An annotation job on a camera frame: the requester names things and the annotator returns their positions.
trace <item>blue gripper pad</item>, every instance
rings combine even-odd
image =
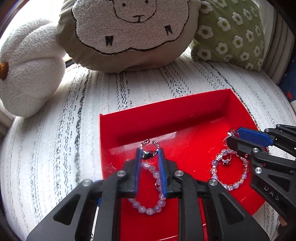
[[[274,144],[274,141],[269,138],[269,135],[262,131],[255,131],[240,127],[237,132],[240,139],[253,142],[263,147],[272,146]]]

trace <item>plush sheep face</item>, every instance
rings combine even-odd
[[[142,23],[156,11],[155,0],[113,0],[117,17],[131,23]]]
[[[106,55],[147,51],[178,39],[189,0],[76,0],[72,16],[79,41]]]

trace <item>green pillow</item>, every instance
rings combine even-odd
[[[252,0],[201,1],[198,29],[190,44],[194,61],[231,62],[260,71],[264,34]]]

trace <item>white flower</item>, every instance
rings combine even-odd
[[[261,30],[260,30],[260,28],[257,25],[255,26],[255,32],[256,32],[257,36],[260,37]]]
[[[245,69],[253,69],[254,68],[254,64],[251,64],[250,62],[247,63],[247,65],[244,67]]]
[[[236,12],[232,13],[232,19],[237,23],[237,25],[242,25],[244,23],[242,16]]]
[[[225,32],[231,29],[230,24],[226,18],[219,17],[217,24]]]
[[[263,59],[259,58],[258,61],[257,61],[257,65],[259,67],[259,70],[260,70],[262,64],[263,64]]]
[[[251,7],[251,12],[254,14],[255,17],[258,17],[258,14],[255,8]]]
[[[235,46],[235,48],[239,49],[243,46],[243,39],[240,36],[235,36],[232,40],[232,44]]]
[[[242,61],[247,61],[250,57],[250,54],[248,52],[243,52],[241,55],[240,55],[240,58]]]
[[[254,33],[247,29],[246,37],[250,43],[254,41]]]
[[[227,3],[225,0],[213,0],[214,3],[218,4],[220,7],[226,7]]]
[[[244,12],[243,12],[243,14],[246,16],[246,18],[247,18],[249,21],[251,21],[251,20],[253,19],[251,13],[250,13],[248,10],[246,10],[245,8],[244,8]]]
[[[206,48],[199,48],[197,56],[200,59],[205,60],[205,61],[212,58],[211,51],[209,49],[206,49]]]
[[[261,47],[262,50],[264,49],[264,41],[263,40],[261,40],[260,47]]]
[[[208,39],[213,37],[213,31],[212,28],[210,26],[206,26],[206,25],[200,25],[198,28],[197,33],[203,38],[203,39]]]
[[[255,54],[256,57],[258,57],[260,55],[260,48],[258,46],[255,46],[254,54]]]
[[[229,60],[230,60],[232,57],[233,57],[233,55],[231,55],[231,54],[226,54],[225,57],[224,57],[224,60],[225,60],[226,62],[229,62]]]
[[[223,42],[219,42],[218,46],[215,48],[215,50],[219,53],[219,54],[225,54],[228,51],[227,48],[227,44],[223,43]]]
[[[200,12],[202,12],[203,14],[207,14],[207,13],[213,11],[213,8],[209,2],[201,1],[200,3],[201,3]]]

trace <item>red tray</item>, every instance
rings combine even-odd
[[[231,129],[257,129],[249,113],[232,90],[194,94],[122,110],[99,117],[103,178],[120,170],[127,159],[135,157],[141,141],[155,139],[167,159],[194,178],[207,181],[211,161],[224,148],[222,140]],[[147,149],[154,150],[149,144]],[[219,165],[223,183],[234,183],[243,173],[241,160],[233,156],[231,165]],[[142,171],[137,200],[146,207],[158,201],[151,173]],[[252,215],[264,199],[245,182],[231,194]],[[177,240],[178,201],[166,200],[166,206],[153,216],[140,214],[128,200],[122,200],[121,240]]]

